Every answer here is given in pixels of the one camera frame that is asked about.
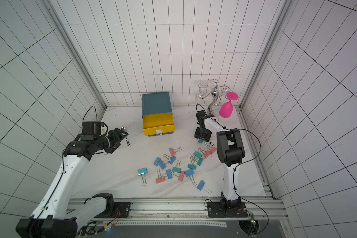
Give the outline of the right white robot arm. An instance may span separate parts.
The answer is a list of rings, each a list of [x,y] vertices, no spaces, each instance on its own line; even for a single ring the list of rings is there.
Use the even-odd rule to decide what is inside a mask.
[[[228,129],[222,126],[213,114],[204,110],[196,113],[198,127],[194,133],[196,139],[203,140],[216,148],[219,161],[224,168],[224,187],[221,192],[220,206],[224,213],[241,208],[235,176],[238,175],[239,164],[245,157],[245,148],[239,129]]]

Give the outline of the yellow top drawer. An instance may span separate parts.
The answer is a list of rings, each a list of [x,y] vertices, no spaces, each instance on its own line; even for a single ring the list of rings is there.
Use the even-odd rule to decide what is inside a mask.
[[[173,113],[144,115],[142,120],[145,136],[168,134],[175,131]]]

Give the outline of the teal clip mid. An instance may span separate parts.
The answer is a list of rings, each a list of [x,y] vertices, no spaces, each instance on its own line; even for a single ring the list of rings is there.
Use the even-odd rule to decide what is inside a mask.
[[[201,166],[203,160],[204,160],[204,158],[199,158],[198,161],[197,161],[197,165],[198,165],[198,166]]]
[[[190,161],[190,163],[188,164],[188,168],[189,168],[189,169],[196,170],[197,165],[195,164],[195,162],[196,162],[196,160],[195,160],[193,157],[191,157],[191,161]]]
[[[197,158],[202,158],[202,157],[203,157],[203,154],[201,153],[200,150],[196,150],[196,151],[193,153],[193,155],[194,155],[195,157],[197,157]]]

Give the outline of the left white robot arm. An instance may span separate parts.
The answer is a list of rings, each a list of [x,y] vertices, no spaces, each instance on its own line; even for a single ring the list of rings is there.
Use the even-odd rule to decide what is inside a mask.
[[[112,154],[128,133],[118,128],[106,134],[80,134],[62,152],[61,166],[40,204],[29,218],[20,219],[15,230],[22,238],[74,238],[93,218],[110,218],[117,211],[110,193],[94,195],[86,204],[67,212],[81,173],[98,151]]]

